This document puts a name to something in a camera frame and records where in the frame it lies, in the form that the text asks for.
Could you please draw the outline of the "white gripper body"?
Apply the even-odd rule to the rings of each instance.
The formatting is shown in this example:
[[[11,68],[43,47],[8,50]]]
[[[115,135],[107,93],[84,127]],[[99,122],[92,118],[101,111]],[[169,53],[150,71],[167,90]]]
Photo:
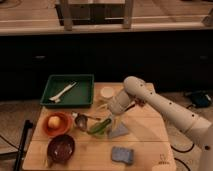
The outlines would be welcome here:
[[[121,115],[131,104],[131,97],[122,89],[117,95],[109,100],[107,107],[113,115]]]

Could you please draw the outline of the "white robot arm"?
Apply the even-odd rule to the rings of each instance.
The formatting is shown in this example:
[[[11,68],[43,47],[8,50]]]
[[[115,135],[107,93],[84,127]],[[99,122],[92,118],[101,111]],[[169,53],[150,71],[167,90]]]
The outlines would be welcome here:
[[[198,171],[213,171],[211,121],[149,90],[146,82],[135,76],[124,79],[123,88],[108,102],[107,107],[112,115],[122,115],[136,99],[147,102],[201,149]]]

